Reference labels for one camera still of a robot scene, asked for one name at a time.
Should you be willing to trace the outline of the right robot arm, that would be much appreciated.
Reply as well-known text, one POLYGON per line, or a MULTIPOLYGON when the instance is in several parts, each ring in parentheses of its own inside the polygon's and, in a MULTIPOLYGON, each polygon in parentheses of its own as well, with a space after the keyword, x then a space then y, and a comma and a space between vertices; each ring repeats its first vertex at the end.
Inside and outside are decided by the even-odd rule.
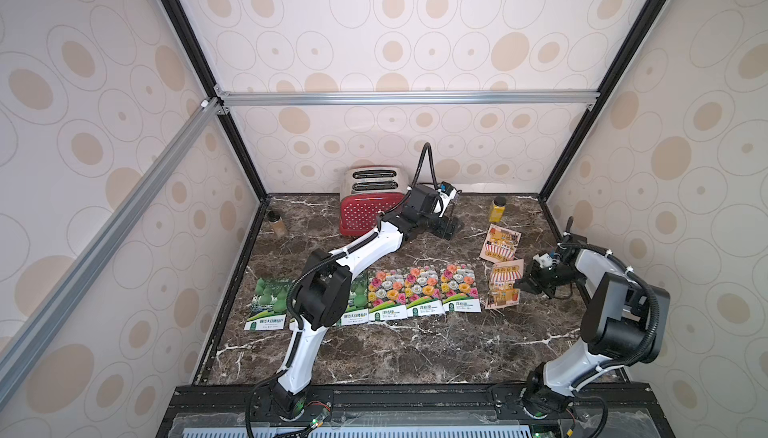
POLYGON ((589 295, 580 338, 529 373, 521 402, 534 418, 565 411, 586 385, 619 368, 651 363, 662 348, 670 293, 582 235, 565 232, 554 251, 534 256, 514 287, 553 298, 569 284, 589 295))

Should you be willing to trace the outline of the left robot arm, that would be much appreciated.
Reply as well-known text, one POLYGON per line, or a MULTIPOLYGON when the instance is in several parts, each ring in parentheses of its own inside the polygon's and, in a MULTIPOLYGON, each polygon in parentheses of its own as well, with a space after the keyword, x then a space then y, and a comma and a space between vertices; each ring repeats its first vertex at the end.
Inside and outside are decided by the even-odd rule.
POLYGON ((273 404, 283 418, 302 413, 319 348, 347 310, 354 279, 424 232, 450 240, 460 228, 448 210, 458 195, 447 182, 417 184, 397 206, 378 214, 370 232, 342 248, 311 253, 287 296, 287 312, 296 329, 271 386, 273 404))

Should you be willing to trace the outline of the orange striped seed packet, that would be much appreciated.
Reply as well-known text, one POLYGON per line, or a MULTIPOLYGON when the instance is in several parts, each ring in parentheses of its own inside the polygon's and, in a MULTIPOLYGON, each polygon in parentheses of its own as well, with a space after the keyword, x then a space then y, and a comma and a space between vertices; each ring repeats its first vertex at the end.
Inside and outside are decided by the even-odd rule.
POLYGON ((520 290, 515 284, 523 278, 524 261, 514 259, 493 265, 489 277, 489 295, 486 307, 500 309, 516 306, 520 301, 520 290))

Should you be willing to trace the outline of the flower seed packet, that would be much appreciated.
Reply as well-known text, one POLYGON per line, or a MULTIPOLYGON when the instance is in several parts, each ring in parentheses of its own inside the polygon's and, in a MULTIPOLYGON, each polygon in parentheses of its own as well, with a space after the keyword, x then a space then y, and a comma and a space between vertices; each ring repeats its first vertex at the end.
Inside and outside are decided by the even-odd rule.
POLYGON ((367 309, 370 322, 402 320, 408 317, 405 270, 371 270, 368 274, 367 309))
POLYGON ((434 267, 411 267, 405 276, 403 292, 409 317, 445 314, 439 274, 434 267))
POLYGON ((467 264, 448 264, 440 275, 443 307, 450 313, 480 313, 475 272, 467 264))

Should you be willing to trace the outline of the green gourd packet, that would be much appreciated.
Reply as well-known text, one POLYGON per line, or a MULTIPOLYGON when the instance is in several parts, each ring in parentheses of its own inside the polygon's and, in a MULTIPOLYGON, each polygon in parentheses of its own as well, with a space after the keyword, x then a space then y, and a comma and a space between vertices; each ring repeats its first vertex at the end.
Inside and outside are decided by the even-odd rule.
POLYGON ((285 327, 290 280, 258 278, 244 323, 246 331, 276 331, 285 327))
POLYGON ((365 271, 352 281, 347 307, 338 322, 339 326, 362 325, 369 321, 370 275, 369 271, 365 271))

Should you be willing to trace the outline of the pink striped seed packet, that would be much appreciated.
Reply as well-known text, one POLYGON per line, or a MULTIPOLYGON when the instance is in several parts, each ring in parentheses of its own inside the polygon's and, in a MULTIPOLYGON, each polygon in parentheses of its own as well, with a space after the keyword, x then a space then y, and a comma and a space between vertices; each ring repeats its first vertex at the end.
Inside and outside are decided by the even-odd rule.
POLYGON ((480 258, 492 263, 511 261, 515 258, 521 238, 522 234, 517 231, 491 224, 480 251, 480 258))

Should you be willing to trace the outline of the flower seed packet back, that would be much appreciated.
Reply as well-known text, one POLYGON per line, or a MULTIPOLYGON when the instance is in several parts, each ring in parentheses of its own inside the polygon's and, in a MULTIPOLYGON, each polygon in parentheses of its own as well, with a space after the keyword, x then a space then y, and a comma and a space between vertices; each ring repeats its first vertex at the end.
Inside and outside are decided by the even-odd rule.
POLYGON ((405 276, 403 292, 409 317, 445 314, 439 274, 434 267, 411 267, 405 276))

